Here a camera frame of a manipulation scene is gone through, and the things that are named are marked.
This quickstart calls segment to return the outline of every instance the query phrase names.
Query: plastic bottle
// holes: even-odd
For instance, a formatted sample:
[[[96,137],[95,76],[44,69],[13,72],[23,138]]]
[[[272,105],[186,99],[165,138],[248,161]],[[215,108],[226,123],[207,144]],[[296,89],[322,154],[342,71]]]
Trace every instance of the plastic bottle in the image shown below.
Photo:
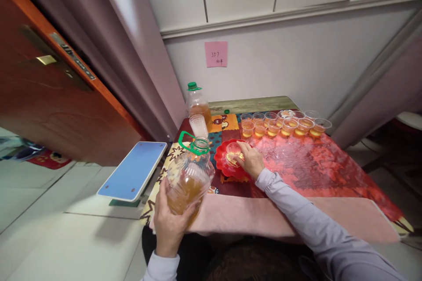
[[[207,125],[208,132],[211,132],[212,129],[212,119],[211,119],[211,110],[208,106],[208,101],[205,99],[201,93],[202,88],[199,88],[196,85],[196,82],[188,83],[188,99],[186,101],[186,106],[188,108],[189,117],[195,114],[201,114]]]
[[[210,161],[209,140],[205,137],[194,138],[190,147],[182,143],[183,136],[190,135],[183,131],[179,137],[179,145],[186,152],[178,156],[168,167],[167,202],[174,214],[183,214],[192,203],[198,203],[197,209],[190,219],[189,225],[198,215],[200,205],[206,195],[215,169]]]

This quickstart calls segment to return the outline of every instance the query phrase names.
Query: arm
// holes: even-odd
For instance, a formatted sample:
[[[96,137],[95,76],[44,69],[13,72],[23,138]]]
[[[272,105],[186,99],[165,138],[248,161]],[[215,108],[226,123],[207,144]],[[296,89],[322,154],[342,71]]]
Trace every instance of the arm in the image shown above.
[[[326,275],[344,281],[404,280],[367,242],[351,236],[311,201],[285,184],[279,174],[266,169],[256,149],[249,149],[245,143],[239,145],[245,161],[238,162],[286,215]]]
[[[167,204],[167,178],[160,183],[156,197],[154,224],[157,248],[149,259],[148,267],[141,281],[175,281],[180,257],[177,254],[189,219],[196,205],[191,204],[182,215],[171,213]]]

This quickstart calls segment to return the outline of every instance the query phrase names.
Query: door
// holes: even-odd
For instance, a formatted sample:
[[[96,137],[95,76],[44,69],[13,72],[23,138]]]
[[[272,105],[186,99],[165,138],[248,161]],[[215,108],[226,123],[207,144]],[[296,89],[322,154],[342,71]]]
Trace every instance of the door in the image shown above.
[[[101,166],[150,140],[30,0],[0,12],[0,127]]]

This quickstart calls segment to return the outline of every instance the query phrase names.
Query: pink sticky note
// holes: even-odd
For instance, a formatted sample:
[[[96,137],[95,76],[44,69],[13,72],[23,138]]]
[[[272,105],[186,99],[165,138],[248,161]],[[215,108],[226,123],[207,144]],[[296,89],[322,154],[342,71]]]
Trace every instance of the pink sticky note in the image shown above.
[[[227,67],[227,42],[205,42],[207,67]]]

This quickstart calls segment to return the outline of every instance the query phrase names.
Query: red bowl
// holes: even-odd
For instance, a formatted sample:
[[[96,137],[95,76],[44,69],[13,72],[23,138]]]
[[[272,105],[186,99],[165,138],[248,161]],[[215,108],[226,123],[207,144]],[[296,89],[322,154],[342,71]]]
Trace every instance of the red bowl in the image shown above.
[[[249,178],[249,175],[244,169],[237,163],[233,161],[228,161],[227,157],[227,145],[230,143],[235,143],[237,141],[245,142],[243,140],[227,140],[222,142],[220,146],[217,147],[215,152],[214,159],[217,163],[217,169],[221,170],[226,177],[235,177],[236,179],[245,179]]]

